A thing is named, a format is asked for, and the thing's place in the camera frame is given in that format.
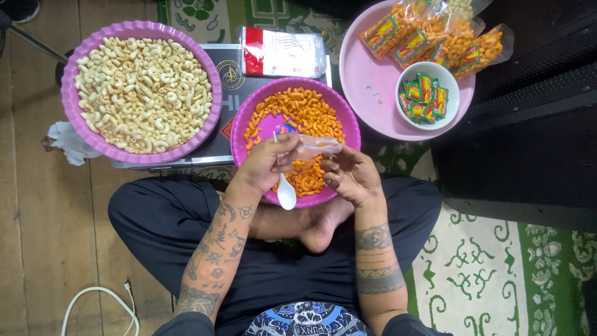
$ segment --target black shirt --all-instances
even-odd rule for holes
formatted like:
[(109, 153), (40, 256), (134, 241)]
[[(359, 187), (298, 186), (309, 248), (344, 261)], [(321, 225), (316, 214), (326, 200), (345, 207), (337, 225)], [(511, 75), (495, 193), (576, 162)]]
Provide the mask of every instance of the black shirt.
[[(154, 336), (215, 336), (209, 317), (190, 311), (176, 316), (159, 328)], [(369, 327), (343, 307), (330, 303), (299, 302), (266, 310), (255, 317), (239, 336), (366, 336)], [(426, 327), (417, 317), (400, 314), (393, 317), (382, 336), (453, 336)]]

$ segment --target black pants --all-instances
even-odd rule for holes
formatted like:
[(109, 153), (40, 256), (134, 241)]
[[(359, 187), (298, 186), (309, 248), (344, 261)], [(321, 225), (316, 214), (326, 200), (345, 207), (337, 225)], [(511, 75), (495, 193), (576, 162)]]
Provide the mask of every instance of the black pants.
[[(441, 208), (437, 188), (411, 177), (384, 179), (388, 223), (406, 272), (425, 244)], [(147, 178), (120, 187), (108, 206), (114, 229), (141, 264), (175, 296), (184, 268), (220, 203), (207, 182)], [(236, 335), (259, 313), (296, 301), (323, 301), (360, 316), (355, 279), (354, 218), (338, 227), (321, 255), (289, 258), (275, 244), (248, 239), (217, 316), (220, 335)]]

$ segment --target white plastic spoon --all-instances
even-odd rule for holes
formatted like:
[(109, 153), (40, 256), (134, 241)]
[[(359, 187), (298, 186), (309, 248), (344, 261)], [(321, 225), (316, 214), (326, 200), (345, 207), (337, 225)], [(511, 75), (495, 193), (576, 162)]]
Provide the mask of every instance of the white plastic spoon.
[[(276, 132), (273, 132), (273, 141), (278, 142), (276, 138)], [(280, 174), (280, 183), (278, 184), (278, 201), (284, 210), (292, 210), (297, 204), (297, 194), (294, 188), (284, 177), (284, 174)]]

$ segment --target green patterned carpet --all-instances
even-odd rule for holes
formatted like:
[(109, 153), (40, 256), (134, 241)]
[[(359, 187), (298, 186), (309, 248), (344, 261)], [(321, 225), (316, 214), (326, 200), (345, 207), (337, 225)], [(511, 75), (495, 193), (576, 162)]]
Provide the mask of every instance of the green patterned carpet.
[[(325, 31), (332, 72), (349, 22), (287, 0), (170, 0), (162, 23), (200, 43), (237, 41), (238, 26), (286, 32)], [(334, 88), (341, 93), (338, 76)], [(426, 143), (364, 143), (380, 172), (434, 181)], [(229, 179), (228, 168), (187, 170)], [(596, 271), (597, 237), (575, 231), (462, 215), (444, 206), (429, 241), (407, 273), (409, 311), (455, 335), (588, 335), (582, 281)]]

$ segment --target purple bowl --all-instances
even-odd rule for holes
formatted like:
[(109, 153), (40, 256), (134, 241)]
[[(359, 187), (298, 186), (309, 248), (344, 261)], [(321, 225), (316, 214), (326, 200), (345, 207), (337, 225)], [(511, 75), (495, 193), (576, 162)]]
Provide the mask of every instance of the purple bowl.
[[(346, 145), (359, 150), (361, 149), (361, 131), (359, 130), (359, 124), (356, 122), (355, 114), (348, 103), (336, 91), (321, 82), (308, 78), (286, 77), (271, 81), (260, 87), (245, 100), (238, 113), (236, 113), (230, 133), (230, 148), (237, 167), (240, 167), (241, 163), (247, 158), (247, 142), (245, 141), (244, 134), (251, 121), (255, 107), (257, 104), (262, 103), (265, 98), (273, 96), (276, 92), (285, 91), (288, 87), (303, 87), (305, 90), (315, 90), (317, 93), (322, 94), (325, 102), (336, 110), (336, 117), (342, 123), (342, 131), (346, 134)], [(262, 139), (269, 138), (272, 136), (272, 130), (283, 127), (283, 124), (284, 120), (281, 115), (278, 115), (277, 118), (271, 115), (267, 116), (259, 124), (259, 127), (263, 128), (259, 132), (259, 136)], [(297, 197), (296, 207), (316, 206), (331, 200), (335, 195), (336, 192), (326, 185), (319, 194)], [(280, 205), (278, 195), (272, 190), (263, 194), (263, 197), (274, 204)]]
[[(201, 127), (199, 133), (185, 142), (182, 146), (159, 154), (131, 154), (123, 149), (118, 149), (116, 146), (107, 143), (104, 137), (94, 133), (87, 127), (85, 120), (81, 116), (83, 110), (79, 107), (78, 91), (75, 89), (75, 76), (79, 74), (77, 70), (76, 61), (82, 57), (89, 56), (93, 49), (97, 49), (100, 44), (103, 44), (104, 37), (118, 37), (119, 39), (128, 38), (151, 38), (151, 39), (172, 39), (180, 43), (185, 49), (190, 50), (195, 55), (195, 58), (203, 69), (207, 71), (207, 78), (211, 83), (211, 94), (213, 101), (211, 102), (210, 116), (205, 120), (205, 124)], [(78, 135), (93, 148), (100, 151), (107, 157), (124, 161), (129, 163), (139, 164), (156, 164), (165, 163), (176, 160), (186, 154), (192, 152), (210, 135), (217, 125), (220, 117), (220, 108), (222, 102), (222, 89), (220, 83), (220, 76), (216, 71), (214, 62), (210, 59), (207, 53), (201, 48), (199, 44), (193, 41), (192, 38), (185, 35), (183, 32), (172, 27), (162, 25), (150, 21), (126, 21), (122, 23), (115, 23), (109, 27), (100, 29), (94, 32), (83, 40), (81, 44), (75, 49), (75, 53), (69, 57), (69, 62), (64, 68), (64, 75), (62, 76), (62, 105), (64, 105), (64, 113), (68, 117), (70, 124)]]

